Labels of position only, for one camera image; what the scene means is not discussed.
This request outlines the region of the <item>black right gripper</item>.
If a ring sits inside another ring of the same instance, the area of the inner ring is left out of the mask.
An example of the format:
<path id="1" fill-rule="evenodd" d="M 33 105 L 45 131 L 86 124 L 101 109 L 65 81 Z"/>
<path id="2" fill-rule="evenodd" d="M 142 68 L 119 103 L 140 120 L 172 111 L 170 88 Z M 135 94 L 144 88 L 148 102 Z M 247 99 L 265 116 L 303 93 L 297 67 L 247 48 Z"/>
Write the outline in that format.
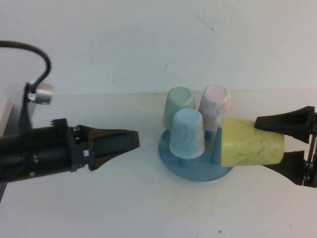
<path id="1" fill-rule="evenodd" d="M 295 185 L 317 187 L 317 114 L 313 106 L 292 112 L 257 117 L 255 128 L 291 136 L 309 144 L 307 162 L 305 151 L 285 152 L 278 164 L 264 165 Z"/>

